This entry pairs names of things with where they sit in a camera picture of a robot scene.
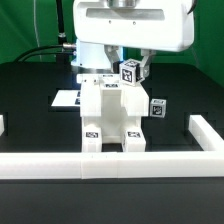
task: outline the white block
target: white block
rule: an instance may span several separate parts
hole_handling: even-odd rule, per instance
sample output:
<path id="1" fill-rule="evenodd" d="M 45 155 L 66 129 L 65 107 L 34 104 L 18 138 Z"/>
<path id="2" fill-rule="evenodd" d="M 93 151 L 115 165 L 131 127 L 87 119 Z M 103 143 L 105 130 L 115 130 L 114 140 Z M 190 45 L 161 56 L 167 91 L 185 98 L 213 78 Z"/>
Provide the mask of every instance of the white block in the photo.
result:
<path id="1" fill-rule="evenodd" d="M 119 153 L 118 178 L 223 177 L 223 152 Z"/>
<path id="2" fill-rule="evenodd" d="M 81 117 L 101 116 L 101 93 L 98 83 L 86 80 L 81 86 Z"/>
<path id="3" fill-rule="evenodd" d="M 89 125 L 82 129 L 82 152 L 101 152 L 101 128 Z"/>
<path id="4" fill-rule="evenodd" d="M 166 100 L 152 99 L 150 103 L 150 116 L 164 118 L 166 114 Z"/>
<path id="5" fill-rule="evenodd" d="M 120 64 L 120 76 L 122 83 L 135 86 L 136 83 L 144 80 L 144 78 L 140 76 L 140 63 L 140 61 L 129 59 Z"/>
<path id="6" fill-rule="evenodd" d="M 99 79 L 103 83 L 119 83 L 120 74 L 99 74 Z"/>
<path id="7" fill-rule="evenodd" d="M 149 97 L 139 83 L 135 87 L 123 85 L 121 104 L 128 116 L 148 116 Z"/>
<path id="8" fill-rule="evenodd" d="M 80 153 L 1 153 L 0 179 L 80 179 Z"/>
<path id="9" fill-rule="evenodd" d="M 125 130 L 122 139 L 124 152 L 145 152 L 146 141 L 141 128 L 130 128 Z"/>
<path id="10" fill-rule="evenodd" d="M 4 122 L 3 122 L 3 116 L 0 115 L 0 136 L 2 135 L 2 133 L 4 132 Z"/>
<path id="11" fill-rule="evenodd" d="M 224 151 L 224 140 L 201 115 L 191 115 L 189 131 L 204 151 Z"/>
<path id="12" fill-rule="evenodd" d="M 82 160 L 82 179 L 117 178 L 117 153 L 86 154 Z"/>

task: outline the white wooden block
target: white wooden block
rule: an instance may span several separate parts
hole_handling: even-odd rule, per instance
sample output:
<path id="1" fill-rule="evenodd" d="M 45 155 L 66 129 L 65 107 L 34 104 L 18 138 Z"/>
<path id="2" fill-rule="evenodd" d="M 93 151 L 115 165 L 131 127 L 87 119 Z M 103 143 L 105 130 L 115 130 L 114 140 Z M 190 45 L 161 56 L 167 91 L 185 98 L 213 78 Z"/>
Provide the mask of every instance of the white wooden block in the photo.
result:
<path id="1" fill-rule="evenodd" d="M 0 115 L 0 136 L 4 132 L 4 122 L 3 122 L 3 115 Z"/>
<path id="2" fill-rule="evenodd" d="M 0 179 L 80 179 L 79 153 L 1 153 Z"/>
<path id="3" fill-rule="evenodd" d="M 82 129 L 82 152 L 101 152 L 101 128 L 89 125 Z"/>
<path id="4" fill-rule="evenodd" d="M 82 160 L 82 179 L 117 178 L 117 153 L 86 154 Z"/>
<path id="5" fill-rule="evenodd" d="M 145 152 L 146 141 L 141 128 L 133 127 L 126 129 L 122 148 L 124 152 Z"/>
<path id="6" fill-rule="evenodd" d="M 86 80 L 81 86 L 81 117 L 101 116 L 101 93 L 98 83 L 94 80 Z"/>
<path id="7" fill-rule="evenodd" d="M 224 140 L 201 115 L 191 115 L 189 131 L 204 151 L 224 151 Z"/>
<path id="8" fill-rule="evenodd" d="M 150 116 L 164 118 L 166 114 L 166 100 L 152 99 L 150 103 Z"/>
<path id="9" fill-rule="evenodd" d="M 144 80 L 140 76 L 140 61 L 129 59 L 120 64 L 121 82 L 126 85 L 135 86 L 138 82 Z"/>
<path id="10" fill-rule="evenodd" d="M 135 87 L 123 85 L 121 104 L 128 116 L 148 116 L 149 97 L 140 83 Z"/>

